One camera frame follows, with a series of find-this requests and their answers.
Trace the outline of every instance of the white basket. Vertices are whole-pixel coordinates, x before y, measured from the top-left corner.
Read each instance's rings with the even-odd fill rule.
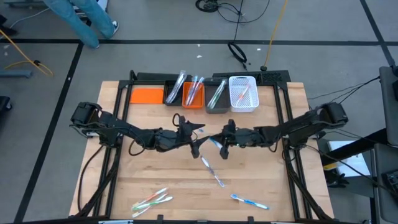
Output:
[[[251,76],[235,76],[229,78],[229,98],[231,111],[237,113],[253,112],[259,106],[259,94],[257,92],[256,79]],[[249,89],[241,100],[239,96]]]

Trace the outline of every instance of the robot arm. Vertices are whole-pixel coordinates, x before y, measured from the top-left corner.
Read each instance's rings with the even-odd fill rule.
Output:
[[[310,136],[324,129],[340,128],[347,122],[347,115],[340,104],[327,103],[278,126],[240,129],[230,119],[222,132],[212,138],[223,145],[220,155],[223,159],[227,159],[229,146],[269,147],[282,136],[288,136],[288,145],[298,147],[305,144]]]
[[[167,152],[181,146],[190,145],[194,158],[199,156],[199,147],[208,137],[192,139],[194,130],[204,127],[204,124],[193,124],[185,121],[184,116],[178,117],[175,124],[177,131],[158,129],[140,129],[123,120],[117,119],[113,114],[102,110],[95,103],[79,103],[70,121],[81,130],[83,134],[96,132],[99,143],[107,147],[117,147],[121,144],[120,135],[133,138],[144,149],[155,149],[158,152]]]

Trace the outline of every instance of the wooden board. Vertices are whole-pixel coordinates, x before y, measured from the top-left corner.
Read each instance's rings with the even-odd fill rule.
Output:
[[[105,111],[113,111],[117,92],[117,82],[103,82],[98,103]],[[308,110],[307,98],[302,83],[288,83],[293,116],[297,117]],[[137,88],[159,88],[159,86],[138,86]],[[205,109],[186,110],[182,107],[165,105],[129,105],[127,122],[140,128],[175,129],[172,116],[184,115],[193,123],[204,123],[204,133],[197,132],[199,138],[216,134],[227,124],[228,119],[235,120],[237,127],[278,125],[272,87],[259,86],[260,106],[253,113],[207,114]],[[223,160],[218,148],[211,142],[205,142],[200,148],[226,187],[221,188],[214,177],[206,170],[200,159],[193,159],[189,147],[181,147],[166,153],[145,151],[137,157],[128,154],[132,139],[124,138],[118,181],[114,195],[111,218],[131,218],[131,206],[161,188],[168,187],[174,197],[170,202],[157,205],[137,219],[156,219],[163,214],[165,220],[247,220],[253,216],[257,221],[293,221],[292,204],[287,173],[281,158],[282,146],[276,153],[268,148],[239,147],[229,148],[229,159]],[[82,167],[99,147],[97,139],[88,140]],[[132,152],[141,150],[134,145]],[[83,181],[82,206],[90,199],[98,186],[103,163],[104,150],[89,164]],[[333,216],[328,189],[323,175],[320,156],[311,149],[302,149],[302,162],[307,188],[314,199],[329,215]],[[300,216],[304,217],[302,196],[297,191],[300,202]],[[270,210],[239,203],[230,198],[231,194],[255,200],[270,207]],[[108,191],[105,190],[101,206],[104,205]],[[70,214],[77,213],[77,186]]]

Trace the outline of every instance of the concrete floor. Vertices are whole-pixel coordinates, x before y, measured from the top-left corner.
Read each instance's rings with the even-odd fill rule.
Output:
[[[69,119],[80,101],[96,101],[101,82],[125,79],[131,69],[136,72],[178,73],[181,69],[210,77],[216,72],[243,72],[225,44],[156,44],[151,40],[229,40],[235,25],[217,13],[197,10],[194,0],[117,0],[110,1],[108,12],[118,20],[116,40],[149,40],[147,44],[101,44],[98,50],[84,47],[65,103],[52,136],[37,185],[24,221],[63,218],[68,215],[80,169],[85,140],[68,127]],[[239,6],[238,0],[226,0]],[[398,41],[398,16],[395,0],[366,1],[385,41]],[[245,1],[243,13],[257,17],[266,1]],[[267,12],[256,22],[239,26],[238,40],[269,40],[283,0],[272,0]],[[8,24],[41,9],[9,9],[0,4]],[[223,11],[228,18],[234,14]],[[72,30],[52,12],[47,11],[15,27],[16,39],[32,59],[40,60],[55,73],[45,77],[30,65],[34,76],[0,79],[0,95],[12,98],[14,109],[2,118],[0,131],[0,223],[13,222],[35,165],[58,97],[78,44]],[[42,39],[52,44],[39,44]],[[293,82],[304,82],[308,97],[366,82],[378,76],[378,68],[387,60],[359,0],[289,1],[276,40],[361,41],[360,45],[300,45],[285,42],[272,47],[269,70],[289,70]],[[0,44],[0,67],[23,58],[9,44]],[[256,71],[264,63],[267,45],[239,45]],[[388,46],[398,60],[398,47]],[[311,106],[330,101],[328,96],[310,101]],[[373,82],[343,103],[350,118],[344,127],[365,136],[385,126],[381,90]],[[328,139],[345,140],[328,135]],[[330,191],[336,218],[358,222],[370,218],[369,199],[340,189]]]

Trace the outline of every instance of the blue jeans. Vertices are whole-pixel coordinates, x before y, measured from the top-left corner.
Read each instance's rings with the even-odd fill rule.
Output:
[[[71,0],[71,2],[86,13],[105,38],[108,39],[113,36],[112,20],[95,0]],[[85,45],[92,48],[99,46],[100,43],[95,32],[80,20],[73,10],[71,2],[69,0],[44,0],[44,3],[53,12],[69,23]]]

